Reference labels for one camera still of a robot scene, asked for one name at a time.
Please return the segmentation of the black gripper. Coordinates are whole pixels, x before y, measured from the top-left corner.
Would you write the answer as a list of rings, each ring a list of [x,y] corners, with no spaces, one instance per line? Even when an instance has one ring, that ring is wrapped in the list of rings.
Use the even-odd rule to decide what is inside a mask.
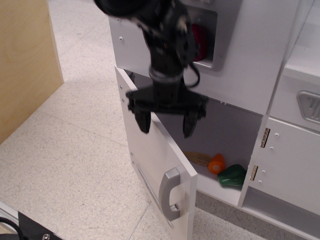
[[[128,91],[126,97],[129,100],[128,109],[134,112],[138,127],[145,134],[150,131],[151,112],[185,115],[185,138],[193,134],[198,118],[206,116],[208,98],[189,90],[182,79],[172,84],[154,80],[151,86]]]

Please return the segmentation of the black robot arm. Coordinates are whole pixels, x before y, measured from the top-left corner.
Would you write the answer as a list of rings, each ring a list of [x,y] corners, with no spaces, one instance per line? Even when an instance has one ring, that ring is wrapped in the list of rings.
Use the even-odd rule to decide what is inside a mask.
[[[152,113],[183,115],[183,134],[190,137],[206,115],[208,98],[190,90],[199,81],[192,85],[184,81],[187,67],[200,76],[193,63],[199,47],[187,8],[179,0],[96,0],[95,4],[106,15],[130,20],[142,30],[152,86],[126,93],[139,129],[149,133]]]

